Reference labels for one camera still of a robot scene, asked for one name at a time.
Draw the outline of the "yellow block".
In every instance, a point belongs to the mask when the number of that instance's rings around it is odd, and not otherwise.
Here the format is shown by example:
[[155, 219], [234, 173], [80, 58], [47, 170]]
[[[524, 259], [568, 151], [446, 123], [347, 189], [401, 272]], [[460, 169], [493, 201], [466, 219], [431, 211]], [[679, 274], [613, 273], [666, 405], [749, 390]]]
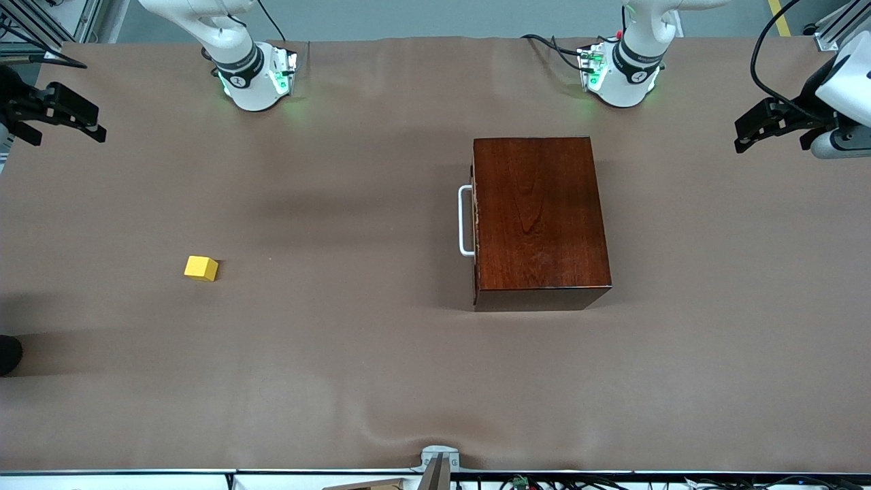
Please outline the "yellow block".
[[190, 255], [184, 264], [184, 276], [193, 281], [214, 282], [219, 267], [220, 264], [215, 259], [204, 255]]

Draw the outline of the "light wood drawer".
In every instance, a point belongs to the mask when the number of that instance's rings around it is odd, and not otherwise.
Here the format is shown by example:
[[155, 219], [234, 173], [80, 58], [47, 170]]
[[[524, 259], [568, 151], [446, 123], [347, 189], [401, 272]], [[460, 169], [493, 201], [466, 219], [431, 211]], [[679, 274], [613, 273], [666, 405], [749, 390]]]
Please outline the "light wood drawer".
[[455, 193], [457, 204], [457, 249], [461, 257], [471, 263], [471, 307], [477, 307], [477, 235], [476, 235], [476, 200], [475, 200], [475, 165], [469, 166], [466, 183], [458, 186]]

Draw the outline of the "yellow floor tape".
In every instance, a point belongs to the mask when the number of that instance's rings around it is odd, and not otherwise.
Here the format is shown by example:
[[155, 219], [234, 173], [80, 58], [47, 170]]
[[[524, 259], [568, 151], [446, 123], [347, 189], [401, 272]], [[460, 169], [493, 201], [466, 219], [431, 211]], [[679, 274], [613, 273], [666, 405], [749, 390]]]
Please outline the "yellow floor tape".
[[792, 31], [788, 25], [786, 14], [783, 12], [784, 0], [766, 0], [772, 13], [772, 26], [776, 28], [778, 36], [792, 37]]

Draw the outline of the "dark red wooden cabinet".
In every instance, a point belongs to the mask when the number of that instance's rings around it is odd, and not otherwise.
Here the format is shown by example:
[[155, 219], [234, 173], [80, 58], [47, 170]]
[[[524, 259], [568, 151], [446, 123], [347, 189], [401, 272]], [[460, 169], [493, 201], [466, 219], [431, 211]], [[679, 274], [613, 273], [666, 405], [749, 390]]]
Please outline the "dark red wooden cabinet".
[[477, 312], [584, 310], [613, 286], [592, 141], [473, 142]]

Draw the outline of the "black round object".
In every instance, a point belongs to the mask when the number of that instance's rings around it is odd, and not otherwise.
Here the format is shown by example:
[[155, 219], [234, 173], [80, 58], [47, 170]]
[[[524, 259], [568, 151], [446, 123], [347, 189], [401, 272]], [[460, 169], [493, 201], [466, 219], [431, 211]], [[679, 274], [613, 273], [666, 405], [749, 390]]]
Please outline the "black round object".
[[24, 347], [18, 338], [0, 335], [0, 376], [7, 376], [18, 367], [24, 356]]

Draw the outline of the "brown table cloth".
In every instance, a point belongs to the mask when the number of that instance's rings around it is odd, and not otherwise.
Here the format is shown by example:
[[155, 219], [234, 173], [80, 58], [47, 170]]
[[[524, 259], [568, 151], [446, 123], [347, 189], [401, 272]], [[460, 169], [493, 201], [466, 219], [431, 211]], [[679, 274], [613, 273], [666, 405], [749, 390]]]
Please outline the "brown table cloth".
[[[524, 39], [314, 43], [249, 114], [193, 44], [68, 46], [39, 83], [107, 140], [43, 125], [0, 174], [0, 470], [871, 472], [871, 159], [734, 152], [752, 49], [679, 38], [613, 110]], [[612, 289], [472, 311], [474, 139], [575, 135]]]

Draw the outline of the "tan board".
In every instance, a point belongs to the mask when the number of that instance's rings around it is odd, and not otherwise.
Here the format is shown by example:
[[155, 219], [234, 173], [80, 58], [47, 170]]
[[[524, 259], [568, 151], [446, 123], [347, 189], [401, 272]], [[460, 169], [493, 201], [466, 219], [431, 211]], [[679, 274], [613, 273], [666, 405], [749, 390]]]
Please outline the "tan board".
[[323, 487], [323, 490], [404, 490], [404, 482], [404, 478], [390, 478], [389, 480], [373, 480]]

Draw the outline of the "metal table edge rail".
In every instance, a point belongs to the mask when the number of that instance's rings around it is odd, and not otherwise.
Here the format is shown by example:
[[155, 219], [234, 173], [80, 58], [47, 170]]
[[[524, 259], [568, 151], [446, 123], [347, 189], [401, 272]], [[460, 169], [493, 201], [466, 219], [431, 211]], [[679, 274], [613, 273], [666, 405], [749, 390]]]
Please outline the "metal table edge rail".
[[[368, 475], [368, 474], [408, 474], [422, 475], [420, 468], [293, 468], [293, 469], [253, 469], [253, 468], [222, 468], [222, 469], [187, 469], [187, 468], [150, 468], [150, 469], [65, 469], [65, 470], [0, 470], [0, 476], [118, 476], [118, 475], [146, 475], [146, 474], [277, 474], [277, 475]], [[459, 468], [457, 472], [462, 474], [520, 474], [520, 472], [535, 472], [535, 474], [577, 474], [577, 475], [602, 475], [616, 476], [627, 480], [631, 476], [645, 478], [684, 477], [691, 475], [719, 475], [725, 477], [757, 477], [763, 478], [807, 476], [814, 478], [845, 478], [845, 480], [871, 480], [871, 472], [812, 472], [812, 471], [786, 471], [786, 472], [741, 472], [719, 470], [476, 470]]]

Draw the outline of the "grey metal bracket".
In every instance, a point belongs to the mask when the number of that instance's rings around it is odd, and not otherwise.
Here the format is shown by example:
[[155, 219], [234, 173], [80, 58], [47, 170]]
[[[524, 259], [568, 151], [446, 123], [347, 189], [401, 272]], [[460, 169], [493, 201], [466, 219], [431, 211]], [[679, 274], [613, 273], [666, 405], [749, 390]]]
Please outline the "grey metal bracket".
[[432, 444], [422, 450], [421, 464], [413, 471], [420, 475], [416, 490], [454, 490], [452, 477], [461, 470], [457, 448]]

